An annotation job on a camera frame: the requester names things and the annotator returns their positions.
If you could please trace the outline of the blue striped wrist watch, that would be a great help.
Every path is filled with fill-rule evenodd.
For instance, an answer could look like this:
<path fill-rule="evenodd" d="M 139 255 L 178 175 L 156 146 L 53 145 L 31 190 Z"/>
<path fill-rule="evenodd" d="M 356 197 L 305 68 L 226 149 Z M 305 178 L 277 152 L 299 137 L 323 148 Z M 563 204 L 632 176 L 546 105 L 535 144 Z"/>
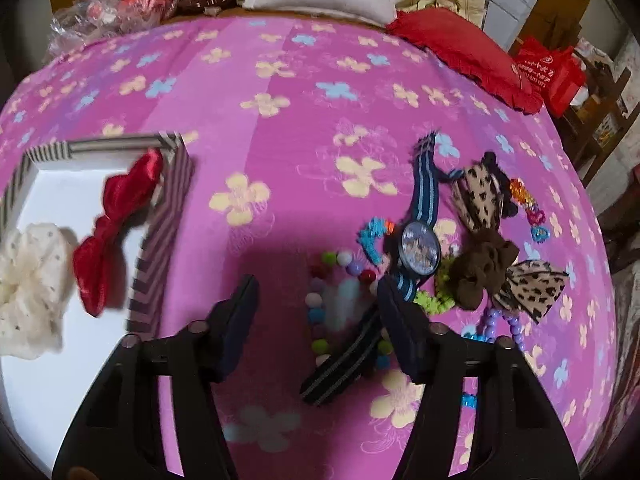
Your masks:
<path fill-rule="evenodd" d="M 435 164 L 438 133 L 422 136 L 413 149 L 413 192 L 408 214 L 396 224 L 371 219 L 357 235 L 357 242 L 370 263 L 380 266 L 383 254 L 378 242 L 390 243 L 390 265 L 386 276 L 400 298 L 411 301 L 420 287 L 433 276 L 442 261 L 442 248 L 434 227 L 438 216 L 439 185 L 462 176 L 459 169 L 445 172 Z M 367 308 L 354 331 L 303 382 L 299 394 L 308 405 L 331 402 L 362 373 L 390 362 L 390 342 L 383 337 L 380 308 Z"/>

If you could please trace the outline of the leopard print brown bow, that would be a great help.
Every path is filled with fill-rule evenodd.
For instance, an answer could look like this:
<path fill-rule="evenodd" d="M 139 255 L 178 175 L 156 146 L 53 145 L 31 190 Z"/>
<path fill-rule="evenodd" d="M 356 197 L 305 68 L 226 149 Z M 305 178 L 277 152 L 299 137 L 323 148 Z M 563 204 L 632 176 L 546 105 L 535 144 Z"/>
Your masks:
<path fill-rule="evenodd" d="M 499 232 L 502 195 L 482 160 L 454 181 L 451 198 L 470 231 L 469 243 L 449 268 L 457 305 L 473 311 L 488 297 L 500 310 L 525 312 L 539 322 L 564 292 L 568 274 L 548 261 L 518 258 L 518 246 Z"/>

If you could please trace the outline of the black scrunchie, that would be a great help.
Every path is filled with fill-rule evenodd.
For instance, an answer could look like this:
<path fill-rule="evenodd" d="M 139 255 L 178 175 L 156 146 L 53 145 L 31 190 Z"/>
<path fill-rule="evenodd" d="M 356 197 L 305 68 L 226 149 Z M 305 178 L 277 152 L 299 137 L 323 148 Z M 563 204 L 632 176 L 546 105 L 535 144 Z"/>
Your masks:
<path fill-rule="evenodd" d="M 511 192 L 511 181 L 509 177 L 502 171 L 497 162 L 497 155 L 488 151 L 483 155 L 482 164 L 488 172 L 496 179 L 499 191 L 502 195 L 502 213 L 503 219 L 513 218 L 518 214 L 518 204 L 514 202 Z"/>

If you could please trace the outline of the striped white jewelry box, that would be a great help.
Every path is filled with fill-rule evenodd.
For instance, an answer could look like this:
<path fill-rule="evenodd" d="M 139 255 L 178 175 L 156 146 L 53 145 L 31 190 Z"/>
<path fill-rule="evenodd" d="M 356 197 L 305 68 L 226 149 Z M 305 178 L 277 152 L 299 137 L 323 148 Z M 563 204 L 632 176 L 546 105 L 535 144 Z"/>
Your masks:
<path fill-rule="evenodd" d="M 194 162 L 177 133 L 29 148 L 1 195 L 7 479 L 51 479 L 112 350 L 156 336 Z"/>

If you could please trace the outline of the cream lace scrunchie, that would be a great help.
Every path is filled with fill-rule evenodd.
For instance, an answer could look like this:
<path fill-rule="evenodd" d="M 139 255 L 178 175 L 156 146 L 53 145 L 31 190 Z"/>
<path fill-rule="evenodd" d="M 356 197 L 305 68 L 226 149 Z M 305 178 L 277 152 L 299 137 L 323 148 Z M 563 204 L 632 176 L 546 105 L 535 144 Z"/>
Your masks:
<path fill-rule="evenodd" d="M 34 360 L 63 347 L 73 246 L 52 223 L 12 230 L 1 245 L 1 354 Z"/>

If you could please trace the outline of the red satin bow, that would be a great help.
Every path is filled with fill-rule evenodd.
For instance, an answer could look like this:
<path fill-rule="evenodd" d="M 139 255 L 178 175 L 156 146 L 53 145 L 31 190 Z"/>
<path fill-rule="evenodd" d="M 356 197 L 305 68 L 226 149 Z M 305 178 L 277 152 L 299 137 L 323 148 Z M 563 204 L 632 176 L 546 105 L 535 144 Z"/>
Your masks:
<path fill-rule="evenodd" d="M 164 169 L 162 153 L 147 150 L 126 174 L 104 182 L 103 211 L 92 234 L 73 253 L 73 271 L 85 311 L 97 318 L 110 302 L 116 262 L 116 242 L 128 220 L 149 206 Z"/>

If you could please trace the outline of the wooden chair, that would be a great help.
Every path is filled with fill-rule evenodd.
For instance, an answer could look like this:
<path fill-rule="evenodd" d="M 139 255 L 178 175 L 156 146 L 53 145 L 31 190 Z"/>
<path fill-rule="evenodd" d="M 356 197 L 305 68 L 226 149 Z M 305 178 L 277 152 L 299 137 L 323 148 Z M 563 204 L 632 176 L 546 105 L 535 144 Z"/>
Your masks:
<path fill-rule="evenodd" d="M 636 122 L 639 104 L 630 112 L 620 109 L 623 91 L 631 80 L 628 67 L 615 78 L 606 64 L 593 63 L 578 51 L 574 57 L 585 65 L 588 96 L 582 106 L 570 106 L 553 122 L 570 163 L 576 171 L 585 170 L 580 178 L 585 188 Z"/>

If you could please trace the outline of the pink floral bed sheet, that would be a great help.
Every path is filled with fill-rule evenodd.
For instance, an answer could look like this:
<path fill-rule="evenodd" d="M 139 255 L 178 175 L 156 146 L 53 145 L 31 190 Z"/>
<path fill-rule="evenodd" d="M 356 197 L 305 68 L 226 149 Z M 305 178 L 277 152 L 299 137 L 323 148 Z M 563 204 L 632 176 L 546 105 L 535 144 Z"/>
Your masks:
<path fill-rule="evenodd" d="M 523 115 L 433 55 L 371 29 L 292 18 L 203 18 L 93 44 L 27 77 L 1 113 L 1 177 L 26 148 L 175 131 L 196 168 L 166 285 L 169 335 L 251 273 L 262 302 L 239 368 L 215 388 L 244 479 L 387 479 L 422 394 L 396 364 L 312 408 L 305 296 L 314 259 L 356 252 L 360 226 L 398 221 L 410 155 L 436 133 L 443 170 L 494 152 L 547 217 L 502 235 L 551 262 L 566 289 L 523 324 L 526 360 L 585 456 L 611 402 L 612 284 L 596 215 L 547 113 Z"/>

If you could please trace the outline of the red shopping bag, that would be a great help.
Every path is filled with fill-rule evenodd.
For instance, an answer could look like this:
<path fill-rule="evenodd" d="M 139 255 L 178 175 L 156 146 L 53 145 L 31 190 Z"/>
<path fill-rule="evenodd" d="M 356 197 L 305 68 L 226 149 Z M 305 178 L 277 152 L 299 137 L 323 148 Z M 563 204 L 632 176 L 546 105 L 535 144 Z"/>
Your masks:
<path fill-rule="evenodd" d="M 549 114 L 560 118 L 570 107 L 587 77 L 572 46 L 549 50 L 534 37 L 526 37 L 516 52 L 516 66 L 544 99 Z"/>

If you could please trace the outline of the red fringed cushion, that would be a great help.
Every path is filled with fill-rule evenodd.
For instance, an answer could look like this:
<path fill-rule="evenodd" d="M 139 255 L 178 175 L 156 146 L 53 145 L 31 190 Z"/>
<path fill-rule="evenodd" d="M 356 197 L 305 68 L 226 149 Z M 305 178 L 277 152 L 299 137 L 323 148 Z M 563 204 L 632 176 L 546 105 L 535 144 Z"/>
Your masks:
<path fill-rule="evenodd" d="M 544 100 L 513 58 L 480 28 L 443 8 L 400 12 L 386 26 L 390 35 L 429 50 L 455 72 L 508 107 L 536 114 Z"/>

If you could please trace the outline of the clear plastic bag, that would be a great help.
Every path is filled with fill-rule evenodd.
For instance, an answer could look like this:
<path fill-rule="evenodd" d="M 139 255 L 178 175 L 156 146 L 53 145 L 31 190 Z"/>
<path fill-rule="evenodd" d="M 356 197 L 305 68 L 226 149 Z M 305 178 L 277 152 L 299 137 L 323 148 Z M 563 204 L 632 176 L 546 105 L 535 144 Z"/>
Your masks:
<path fill-rule="evenodd" d="M 146 32 L 175 10 L 174 0 L 77 0 L 53 15 L 44 60 L 104 38 Z"/>

